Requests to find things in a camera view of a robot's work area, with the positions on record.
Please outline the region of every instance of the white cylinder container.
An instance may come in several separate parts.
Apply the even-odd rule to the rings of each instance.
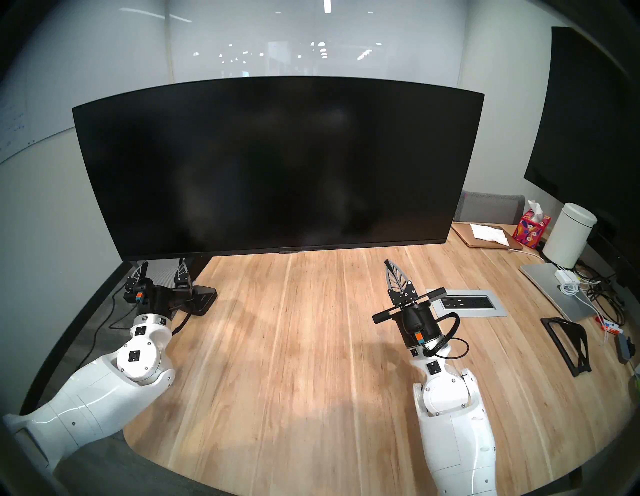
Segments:
[[[587,236],[598,220],[576,204],[564,204],[542,253],[554,264],[572,268],[587,244]]]

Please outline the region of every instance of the tissue box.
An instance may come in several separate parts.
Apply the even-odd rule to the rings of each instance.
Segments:
[[[541,222],[533,222],[533,220],[531,220],[532,217],[533,210],[529,209],[527,213],[522,216],[520,222],[518,222],[516,230],[513,231],[513,239],[520,241],[529,248],[535,248],[538,245],[542,233],[544,233],[551,220],[551,217],[548,215],[543,215]]]

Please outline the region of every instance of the black tv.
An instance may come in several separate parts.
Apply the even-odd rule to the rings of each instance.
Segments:
[[[638,136],[637,88],[574,29],[552,28],[547,96],[524,177],[598,218],[589,245],[640,298]]]
[[[349,77],[171,84],[73,109],[123,260],[444,243],[480,93]]]

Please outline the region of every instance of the chair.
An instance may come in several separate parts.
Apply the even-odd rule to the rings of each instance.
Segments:
[[[524,195],[493,195],[462,190],[455,222],[517,224],[524,213]]]

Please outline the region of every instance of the monitor screen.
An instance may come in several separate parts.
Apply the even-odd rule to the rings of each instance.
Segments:
[[[484,95],[244,77],[73,109],[123,260],[443,243]]]
[[[598,223],[589,243],[619,276],[636,279],[639,132],[640,95],[624,72],[572,28],[553,27],[547,96],[524,177],[591,211]]]

